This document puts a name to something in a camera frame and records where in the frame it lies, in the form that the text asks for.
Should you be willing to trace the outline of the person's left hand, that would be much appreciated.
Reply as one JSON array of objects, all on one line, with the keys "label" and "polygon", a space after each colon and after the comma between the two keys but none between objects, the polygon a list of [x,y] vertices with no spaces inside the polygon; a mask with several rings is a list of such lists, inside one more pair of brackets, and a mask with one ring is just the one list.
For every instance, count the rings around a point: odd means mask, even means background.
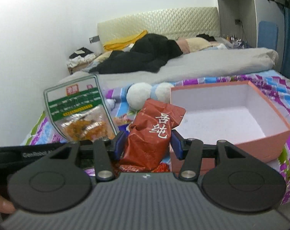
[{"label": "person's left hand", "polygon": [[14,205],[0,195],[0,213],[12,214],[16,211]]}]

